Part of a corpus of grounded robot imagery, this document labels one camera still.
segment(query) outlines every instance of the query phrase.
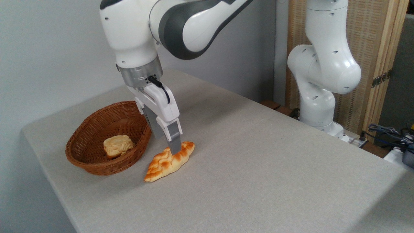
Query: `cable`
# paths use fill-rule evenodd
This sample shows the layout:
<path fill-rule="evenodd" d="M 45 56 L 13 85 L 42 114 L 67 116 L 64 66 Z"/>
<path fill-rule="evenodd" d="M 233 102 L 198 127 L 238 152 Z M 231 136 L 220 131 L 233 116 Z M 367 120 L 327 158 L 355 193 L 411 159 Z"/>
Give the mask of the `cable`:
<path fill-rule="evenodd" d="M 371 135 L 371 134 L 367 133 L 366 131 L 362 131 L 362 133 L 364 135 L 368 135 L 368 136 L 374 138 L 375 140 L 377 140 L 379 142 L 382 142 L 382 143 L 386 144 L 387 146 L 385 146 L 385 147 L 392 146 L 392 147 L 394 147 L 394 149 L 398 148 L 402 152 L 405 152 L 405 151 L 409 151 L 411 153 L 414 152 L 414 147 L 413 147 L 414 141 L 413 141 L 413 139 L 409 138 L 407 136 L 403 136 L 402 134 L 399 134 L 397 132 L 397 130 L 395 130 L 395 128 L 383 127 L 383 126 L 377 125 L 377 124 L 370 124 L 368 126 L 368 131 L 369 132 L 378 132 L 379 135 L 374 136 L 374 135 Z M 397 139 L 397 141 L 389 142 L 389 141 L 381 138 L 384 135 L 387 135 L 387 136 L 389 136 L 393 139 Z"/>
<path fill-rule="evenodd" d="M 163 87 L 162 83 L 160 81 L 158 81 L 157 78 L 154 77 L 154 76 L 149 76 L 148 80 L 164 91 L 165 95 L 167 96 L 168 104 L 170 104 L 170 96 L 168 95 L 167 91 Z"/>

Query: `brown wicker basket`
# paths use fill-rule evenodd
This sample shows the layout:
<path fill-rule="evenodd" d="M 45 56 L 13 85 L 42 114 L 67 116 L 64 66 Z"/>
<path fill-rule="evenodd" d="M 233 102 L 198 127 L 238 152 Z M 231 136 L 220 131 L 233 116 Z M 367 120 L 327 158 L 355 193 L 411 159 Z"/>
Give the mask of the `brown wicker basket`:
<path fill-rule="evenodd" d="M 104 140 L 128 135 L 136 144 L 126 154 L 110 160 Z M 147 148 L 151 129 L 134 101 L 111 104 L 87 117 L 66 144 L 66 158 L 94 175 L 112 175 L 136 163 Z"/>

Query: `bread roll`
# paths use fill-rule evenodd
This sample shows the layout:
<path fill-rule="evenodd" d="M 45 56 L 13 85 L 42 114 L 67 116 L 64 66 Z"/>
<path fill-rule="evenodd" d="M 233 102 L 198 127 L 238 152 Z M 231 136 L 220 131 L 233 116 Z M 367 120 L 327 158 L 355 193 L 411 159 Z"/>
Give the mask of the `bread roll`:
<path fill-rule="evenodd" d="M 103 149 L 110 159 L 125 154 L 129 149 L 132 149 L 135 146 L 128 135 L 117 135 L 108 138 L 103 142 L 103 145 Z"/>
<path fill-rule="evenodd" d="M 194 147 L 194 143 L 185 141 L 181 144 L 181 151 L 175 155 L 171 154 L 169 147 L 165 148 L 163 152 L 152 159 L 144 181 L 153 182 L 180 169 L 188 161 Z"/>

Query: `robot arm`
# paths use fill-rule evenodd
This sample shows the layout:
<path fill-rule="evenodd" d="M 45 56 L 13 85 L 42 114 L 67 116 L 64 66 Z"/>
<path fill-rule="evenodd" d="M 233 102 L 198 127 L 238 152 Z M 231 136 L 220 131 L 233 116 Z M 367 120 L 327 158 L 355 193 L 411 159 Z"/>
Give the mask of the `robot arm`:
<path fill-rule="evenodd" d="M 333 122 L 332 92 L 349 93 L 361 78 L 345 33 L 347 7 L 348 0 L 308 0 L 306 35 L 312 45 L 295 47 L 287 62 L 299 88 L 300 120 L 338 138 L 343 128 Z"/>
<path fill-rule="evenodd" d="M 165 136 L 172 154 L 181 150 L 179 110 L 171 90 L 160 82 L 156 48 L 194 59 L 252 0 L 102 0 L 100 16 L 116 67 L 135 95 L 156 138 Z"/>

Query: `gray tabletop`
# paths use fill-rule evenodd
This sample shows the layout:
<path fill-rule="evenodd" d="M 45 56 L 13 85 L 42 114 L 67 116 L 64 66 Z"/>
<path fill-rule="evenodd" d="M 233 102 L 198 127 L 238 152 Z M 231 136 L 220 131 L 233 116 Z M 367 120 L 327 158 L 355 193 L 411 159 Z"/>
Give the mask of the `gray tabletop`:
<path fill-rule="evenodd" d="M 143 178 L 164 140 L 107 177 L 65 157 L 83 119 L 133 99 L 126 87 L 23 129 L 78 232 L 414 232 L 413 173 L 190 75 L 162 81 L 195 150 L 156 182 Z"/>

